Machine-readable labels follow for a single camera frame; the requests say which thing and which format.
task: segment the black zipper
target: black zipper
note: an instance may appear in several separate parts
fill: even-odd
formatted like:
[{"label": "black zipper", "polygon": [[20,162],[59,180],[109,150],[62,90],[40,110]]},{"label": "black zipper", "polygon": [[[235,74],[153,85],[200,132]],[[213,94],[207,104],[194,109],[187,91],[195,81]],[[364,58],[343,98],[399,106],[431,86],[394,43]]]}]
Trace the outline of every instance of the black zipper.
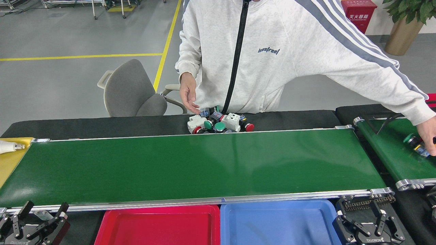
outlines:
[{"label": "black zipper", "polygon": [[233,58],[232,76],[228,85],[227,97],[221,113],[225,114],[232,98],[233,88],[235,87],[236,73],[238,71],[239,57],[241,56],[242,40],[244,39],[245,23],[247,21],[248,4],[251,0],[244,0],[242,5],[241,20],[239,22],[238,39],[236,40],[235,57]]}]

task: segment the white wall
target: white wall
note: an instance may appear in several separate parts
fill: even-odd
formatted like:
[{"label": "white wall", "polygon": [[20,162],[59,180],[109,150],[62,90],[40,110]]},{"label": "white wall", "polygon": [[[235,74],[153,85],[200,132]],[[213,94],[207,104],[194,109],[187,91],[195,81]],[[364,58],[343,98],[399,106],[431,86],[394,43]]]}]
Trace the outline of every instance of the white wall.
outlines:
[{"label": "white wall", "polygon": [[[394,26],[392,18],[386,12],[384,7],[389,4],[382,4],[383,0],[372,0],[378,8],[375,9],[369,23],[366,35],[388,35],[391,33],[391,29]],[[436,19],[432,18],[427,21],[427,25],[424,25],[419,33],[436,33]]]}]

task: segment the plant pot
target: plant pot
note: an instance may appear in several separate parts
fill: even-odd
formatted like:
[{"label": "plant pot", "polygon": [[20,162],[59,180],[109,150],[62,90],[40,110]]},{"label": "plant pot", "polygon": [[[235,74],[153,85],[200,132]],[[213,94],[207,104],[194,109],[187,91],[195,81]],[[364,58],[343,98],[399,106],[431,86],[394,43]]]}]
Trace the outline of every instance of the plant pot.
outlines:
[{"label": "plant pot", "polygon": [[392,28],[385,51],[388,54],[404,55],[423,25],[424,23],[418,22],[416,19],[409,24],[406,24],[405,18],[397,21]]}]

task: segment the black table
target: black table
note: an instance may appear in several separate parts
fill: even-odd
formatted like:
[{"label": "black table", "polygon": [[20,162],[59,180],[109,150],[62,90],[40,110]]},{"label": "black table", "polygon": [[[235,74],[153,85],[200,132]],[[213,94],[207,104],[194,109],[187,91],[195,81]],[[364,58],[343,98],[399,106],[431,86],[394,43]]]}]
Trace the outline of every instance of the black table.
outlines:
[{"label": "black table", "polygon": [[[334,111],[329,110],[247,113],[245,115],[250,123],[255,125],[255,131],[333,128],[342,125]],[[189,117],[189,115],[174,115],[24,121],[12,124],[2,137],[67,140],[188,134],[186,122]],[[382,206],[382,209],[388,215],[398,218],[390,204]],[[68,215],[71,227],[61,245],[94,244],[104,212],[75,212],[68,213]],[[375,222],[370,210],[349,212],[348,216],[358,222]],[[402,224],[401,229],[406,237],[406,241],[402,244],[414,245],[415,243]]]},{"label": "black table", "polygon": [[[385,118],[393,114],[380,104],[344,106],[336,109],[336,116],[342,124],[352,124],[358,116]],[[436,224],[431,221],[431,207],[425,198],[430,188],[411,191],[398,191],[392,179],[374,150],[357,130],[356,134],[367,151],[372,162],[377,167],[385,183],[395,191],[397,201],[393,203],[400,219],[404,222],[413,240],[419,245],[436,244]]]}]

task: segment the gray floor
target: gray floor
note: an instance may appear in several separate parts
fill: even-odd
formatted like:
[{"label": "gray floor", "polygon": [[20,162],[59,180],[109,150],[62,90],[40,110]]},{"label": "gray floor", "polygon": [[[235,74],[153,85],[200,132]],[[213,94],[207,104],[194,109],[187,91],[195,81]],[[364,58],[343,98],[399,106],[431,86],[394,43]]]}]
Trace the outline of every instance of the gray floor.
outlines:
[{"label": "gray floor", "polygon": [[[75,56],[96,54],[162,53],[177,0],[143,0],[127,19],[120,12],[89,4],[74,8],[32,9],[0,18],[0,58]],[[17,6],[42,7],[37,0]],[[0,16],[9,8],[0,7]],[[171,39],[158,91],[177,83],[181,12]],[[400,70],[422,90],[436,92],[436,40],[415,42],[400,61]],[[137,58],[154,81],[161,56],[0,61],[0,134],[10,124],[25,120],[107,117],[103,90],[96,86],[106,70]],[[180,99],[177,93],[170,94]],[[335,109],[374,103],[325,76],[298,78],[283,93],[279,110]],[[167,114],[181,110],[170,106]]]}]

